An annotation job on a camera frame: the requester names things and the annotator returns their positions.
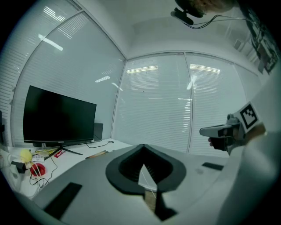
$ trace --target yellow ball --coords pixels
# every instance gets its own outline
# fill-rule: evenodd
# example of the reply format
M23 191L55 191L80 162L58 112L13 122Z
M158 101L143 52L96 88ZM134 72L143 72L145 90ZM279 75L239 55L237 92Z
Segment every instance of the yellow ball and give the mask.
M31 152L29 151L29 149L23 149L21 151L21 160L24 162L24 163L28 163L29 161L31 161L32 159L32 154Z

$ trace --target black monitor screen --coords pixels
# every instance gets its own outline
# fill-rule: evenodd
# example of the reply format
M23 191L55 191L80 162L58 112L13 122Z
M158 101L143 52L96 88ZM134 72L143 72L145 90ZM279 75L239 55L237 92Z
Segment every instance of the black monitor screen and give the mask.
M96 107L96 104L30 86L23 116L24 141L93 140Z

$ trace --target white desk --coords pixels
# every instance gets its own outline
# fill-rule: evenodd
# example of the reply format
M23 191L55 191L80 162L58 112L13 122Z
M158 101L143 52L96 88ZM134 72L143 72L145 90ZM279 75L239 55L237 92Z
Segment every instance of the white desk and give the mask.
M102 152L102 151L108 151L112 152L113 150L122 149L125 147L129 147L131 145L125 144L123 142L119 142L114 139L106 139L102 140L100 142L88 144L90 147L96 147L105 145L108 141L113 141L114 143L108 143L106 146L102 146L99 148L90 149L86 145L74 145L66 147L69 150L78 152L83 154L77 155L70 152L65 152L58 158L52 156L53 161L56 163L58 168L53 172L52 179L49 180L49 182L53 181L55 178L60 176L62 173L69 170L71 167L76 165L77 163L85 160L86 157L92 156L96 153ZM8 147L10 154L20 155L20 151L24 148L12 148ZM41 163L46 168L46 174L42 176L42 178L49 179L51 177L51 172L56 168L55 164L53 163L51 158L47 159L45 162ZM30 178L30 170L27 170L25 174L23 175L22 182L21 182L21 188L20 193L26 195L27 197L31 198L35 194L35 192L38 190L38 184L31 186L29 183Z

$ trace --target red object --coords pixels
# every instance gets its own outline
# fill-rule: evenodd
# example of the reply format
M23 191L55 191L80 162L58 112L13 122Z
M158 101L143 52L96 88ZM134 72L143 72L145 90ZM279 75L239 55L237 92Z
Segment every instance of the red object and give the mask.
M63 153L65 153L65 151L60 150L60 151L58 151L56 154L54 154L54 157L58 158L58 157L60 157Z
M36 164L34 164L34 165L32 165L31 167L30 167L30 172L31 172L31 174L33 175L33 176L37 176L36 175L36 173L38 174L38 176L42 176L42 175L44 175L45 173L46 173L46 168L45 168L45 166L43 166L42 164L40 164L40 163L36 163Z

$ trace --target monitor stand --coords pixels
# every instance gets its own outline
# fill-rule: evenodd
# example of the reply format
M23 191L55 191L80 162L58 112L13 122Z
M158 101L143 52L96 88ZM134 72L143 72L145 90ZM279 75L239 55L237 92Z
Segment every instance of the monitor stand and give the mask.
M56 154L58 151L60 151L60 150L65 150L65 151L67 151L67 152L71 152L71 153L74 153L74 154L77 154L77 155L83 155L83 154L81 154L81 153L78 153L78 152L74 152L74 151L71 151L71 150L69 150L69 149L66 149L66 148L64 148L64 147L62 147L62 145L60 145L59 147L58 147L58 149L57 150L55 150L53 153L51 153L46 159L48 159L48 158L50 158L51 156L53 156L54 154Z

